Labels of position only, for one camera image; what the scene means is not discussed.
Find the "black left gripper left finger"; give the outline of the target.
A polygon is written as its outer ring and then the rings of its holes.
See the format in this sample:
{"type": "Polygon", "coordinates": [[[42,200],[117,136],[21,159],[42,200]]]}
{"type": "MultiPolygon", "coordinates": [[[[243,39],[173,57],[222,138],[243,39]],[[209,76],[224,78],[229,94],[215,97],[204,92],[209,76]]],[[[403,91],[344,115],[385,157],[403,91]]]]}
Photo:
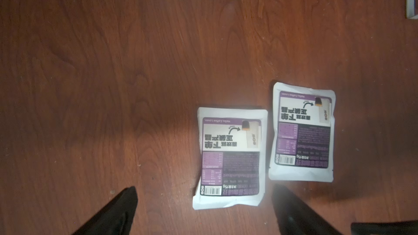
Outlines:
{"type": "Polygon", "coordinates": [[[134,186],[125,188],[97,212],[75,235],[129,235],[138,205],[134,186]]]}

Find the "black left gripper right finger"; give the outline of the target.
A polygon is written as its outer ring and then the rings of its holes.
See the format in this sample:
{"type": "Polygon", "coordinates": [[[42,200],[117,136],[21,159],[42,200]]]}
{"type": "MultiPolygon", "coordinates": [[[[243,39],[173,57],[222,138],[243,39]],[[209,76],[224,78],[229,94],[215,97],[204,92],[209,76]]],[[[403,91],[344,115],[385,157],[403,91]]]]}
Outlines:
{"type": "Polygon", "coordinates": [[[282,235],[339,235],[340,232],[283,185],[276,184],[272,204],[282,235]]]}

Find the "purple coffee bag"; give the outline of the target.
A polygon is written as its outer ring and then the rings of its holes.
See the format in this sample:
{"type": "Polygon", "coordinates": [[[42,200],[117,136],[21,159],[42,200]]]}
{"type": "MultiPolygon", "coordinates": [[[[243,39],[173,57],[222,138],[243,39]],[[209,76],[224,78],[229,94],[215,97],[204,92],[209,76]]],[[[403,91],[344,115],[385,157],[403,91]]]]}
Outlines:
{"type": "Polygon", "coordinates": [[[198,108],[201,175],[194,210],[258,206],[266,189],[268,112],[198,108]]]}
{"type": "Polygon", "coordinates": [[[332,90],[274,84],[270,180],[333,182],[335,103],[332,90]]]}

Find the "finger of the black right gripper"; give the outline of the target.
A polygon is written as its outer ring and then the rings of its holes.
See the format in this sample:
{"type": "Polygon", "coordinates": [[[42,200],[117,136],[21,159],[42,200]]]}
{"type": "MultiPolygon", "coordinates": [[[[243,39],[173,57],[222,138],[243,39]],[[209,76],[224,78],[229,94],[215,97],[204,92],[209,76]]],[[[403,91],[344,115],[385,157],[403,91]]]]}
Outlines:
{"type": "Polygon", "coordinates": [[[417,235],[418,222],[352,223],[353,235],[417,235]]]}

